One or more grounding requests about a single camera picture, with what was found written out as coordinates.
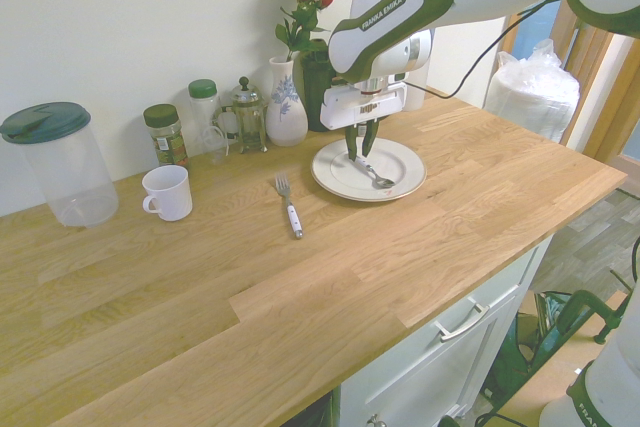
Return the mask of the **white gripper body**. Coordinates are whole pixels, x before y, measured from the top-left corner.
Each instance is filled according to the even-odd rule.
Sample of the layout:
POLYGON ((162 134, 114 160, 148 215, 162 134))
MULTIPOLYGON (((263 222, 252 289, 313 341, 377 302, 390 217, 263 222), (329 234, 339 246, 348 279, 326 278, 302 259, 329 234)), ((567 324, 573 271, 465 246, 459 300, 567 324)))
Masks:
POLYGON ((400 112, 406 100, 406 84, 398 82, 379 93, 365 95, 346 85, 324 93, 320 122, 329 130, 353 126, 400 112))

